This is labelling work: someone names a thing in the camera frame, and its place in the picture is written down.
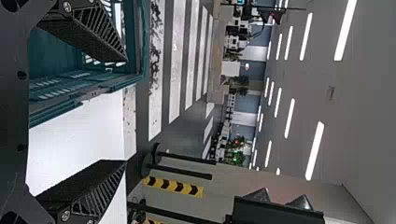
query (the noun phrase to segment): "black metal bracket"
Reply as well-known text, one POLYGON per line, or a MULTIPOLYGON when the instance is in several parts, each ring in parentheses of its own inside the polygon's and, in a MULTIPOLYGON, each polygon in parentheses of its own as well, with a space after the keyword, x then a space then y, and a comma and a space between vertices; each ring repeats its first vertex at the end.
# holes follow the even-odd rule
POLYGON ((31 30, 55 3, 1 0, 0 5, 0 217, 13 212, 27 223, 55 223, 25 184, 29 139, 27 41, 31 30))

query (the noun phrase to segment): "bolt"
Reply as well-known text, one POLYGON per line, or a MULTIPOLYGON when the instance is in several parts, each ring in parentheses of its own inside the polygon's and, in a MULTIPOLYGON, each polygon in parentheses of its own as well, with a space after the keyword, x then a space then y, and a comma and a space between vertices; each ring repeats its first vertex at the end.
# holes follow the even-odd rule
POLYGON ((69 218, 70 218, 70 211, 64 211, 61 217, 62 221, 66 222, 69 218))
POLYGON ((64 10, 66 12, 71 12, 72 11, 72 6, 70 5, 69 2, 64 2, 64 10))

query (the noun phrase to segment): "warning tape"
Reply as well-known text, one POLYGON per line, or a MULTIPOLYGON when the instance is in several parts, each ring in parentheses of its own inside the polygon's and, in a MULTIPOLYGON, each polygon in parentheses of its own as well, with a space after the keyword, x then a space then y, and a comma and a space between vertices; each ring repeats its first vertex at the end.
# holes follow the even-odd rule
POLYGON ((146 218, 146 221, 143 224, 163 224, 163 222, 146 218))
POLYGON ((190 195, 195 198, 202 198, 204 194, 204 187, 197 187, 195 185, 181 183, 176 180, 161 179, 154 176, 146 177, 143 180, 143 184, 147 187, 190 195))

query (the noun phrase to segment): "ceiling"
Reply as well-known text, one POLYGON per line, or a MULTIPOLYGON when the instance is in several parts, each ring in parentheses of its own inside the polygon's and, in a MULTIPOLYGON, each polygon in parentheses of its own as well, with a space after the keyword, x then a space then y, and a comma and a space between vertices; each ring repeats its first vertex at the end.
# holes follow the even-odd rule
POLYGON ((257 165, 264 166, 272 140, 269 167, 304 178, 315 130, 325 125, 313 179, 344 184, 375 223, 396 223, 396 2, 358 0, 344 58, 334 61, 347 0, 290 0, 282 25, 272 32, 266 75, 275 82, 273 102, 262 97, 264 122, 258 133, 257 165), (300 61, 307 14, 313 20, 304 61, 300 61), (284 60, 290 26, 290 55, 284 60), (278 37, 283 34, 279 60, 278 37), (334 87, 333 98, 327 89, 334 87), (283 88, 277 118, 277 90, 283 88), (284 138, 290 99, 295 99, 288 139, 284 138))

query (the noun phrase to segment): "ceiling light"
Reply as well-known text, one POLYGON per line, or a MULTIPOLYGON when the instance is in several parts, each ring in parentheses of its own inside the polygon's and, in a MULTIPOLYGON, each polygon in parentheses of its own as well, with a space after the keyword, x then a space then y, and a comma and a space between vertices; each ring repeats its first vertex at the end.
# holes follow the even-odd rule
POLYGON ((294 100, 294 98, 292 98, 290 101, 288 120, 286 121, 286 128, 285 128, 285 138, 286 139, 288 139, 288 137, 289 137, 290 124, 291 124, 291 119, 293 118, 293 112, 294 112, 294 104, 295 104, 295 100, 294 100))
POLYGON ((282 46, 282 34, 279 35, 279 41, 277 42, 276 60, 279 59, 280 47, 282 46))
POLYGON ((254 151, 253 166, 256 166, 256 159, 257 159, 257 150, 254 151))
POLYGON ((346 14, 344 16, 343 25, 341 26, 340 36, 338 37, 337 48, 335 49, 335 54, 334 54, 335 61, 343 60, 344 50, 347 44, 347 37, 349 35, 350 25, 352 23, 357 2, 358 0, 349 0, 347 2, 346 14))
POLYGON ((267 98, 267 93, 268 93, 268 85, 270 84, 270 78, 267 78, 267 83, 265 83, 265 92, 264 92, 264 98, 267 98))
POLYGON ((267 61, 270 60, 271 46, 272 46, 272 42, 270 40, 270 43, 268 44, 268 49, 267 49, 267 61))
POLYGON ((256 137, 254 137, 254 139, 253 139, 253 146, 252 146, 251 152, 254 152, 255 146, 256 146, 256 137))
POLYGON ((262 113, 261 117, 260 117, 260 125, 259 125, 259 133, 262 131, 262 119, 264 117, 264 114, 262 113))
POLYGON ((271 147, 272 147, 272 141, 270 140, 268 142, 267 155, 265 157, 265 168, 268 167, 268 162, 270 161, 271 147))
POLYGON ((262 112, 262 107, 259 105, 259 112, 257 113, 257 122, 260 120, 260 113, 262 112))
POLYGON ((314 173, 315 163, 317 162, 318 151, 320 147, 321 138, 324 132, 324 124, 318 122, 317 131, 315 133, 314 142, 311 148, 311 155, 309 155, 308 165, 306 166, 305 179, 310 181, 314 173))
POLYGON ((293 35, 293 26, 289 28, 289 36, 288 36, 288 43, 286 44, 286 52, 285 52, 285 61, 289 58, 289 50, 290 50, 290 43, 291 43, 291 36, 293 35))
POLYGON ((274 93, 274 85, 275 85, 275 83, 272 82, 271 83, 271 90, 270 90, 270 97, 268 99, 268 105, 271 105, 271 102, 272 102, 272 96, 273 96, 273 93, 274 93))
POLYGON ((275 118, 277 117, 277 110, 279 109, 279 102, 280 102, 280 97, 282 96, 282 88, 279 87, 277 90, 277 98, 276 98, 276 106, 275 106, 275 118))
POLYGON ((301 46, 301 52, 300 52, 300 61, 303 61, 305 58, 306 44, 308 43, 309 32, 311 31, 312 16, 313 16, 313 13, 311 12, 308 14, 308 17, 306 18, 304 39, 303 39, 303 44, 301 46))

